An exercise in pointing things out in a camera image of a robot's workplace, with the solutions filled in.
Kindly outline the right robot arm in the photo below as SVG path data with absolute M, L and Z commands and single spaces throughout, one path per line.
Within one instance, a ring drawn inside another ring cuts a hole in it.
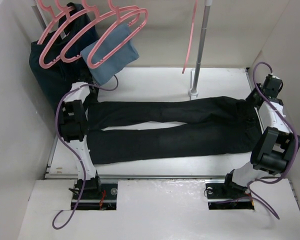
M 249 182 L 284 173 L 293 159 L 295 144 L 300 146 L 300 136 L 295 139 L 291 128 L 282 120 L 284 104 L 278 99 L 282 88 L 283 81 L 268 74 L 264 83 L 258 83 L 246 98 L 256 107 L 263 133 L 251 152 L 250 161 L 226 175 L 221 184 L 225 196 L 245 192 Z

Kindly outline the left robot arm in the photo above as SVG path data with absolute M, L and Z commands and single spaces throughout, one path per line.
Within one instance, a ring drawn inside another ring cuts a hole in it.
M 84 102 L 93 85 L 86 82 L 72 84 L 59 101 L 55 113 L 55 129 L 62 144 L 74 155 L 77 183 L 71 190 L 78 197 L 95 199 L 101 195 L 102 185 L 88 148 L 88 117 Z

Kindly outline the black trousers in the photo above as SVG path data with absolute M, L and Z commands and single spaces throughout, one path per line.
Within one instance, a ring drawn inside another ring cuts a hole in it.
M 227 96 L 182 102 L 97 102 L 88 109 L 95 165 L 241 154 L 262 135 L 253 105 Z

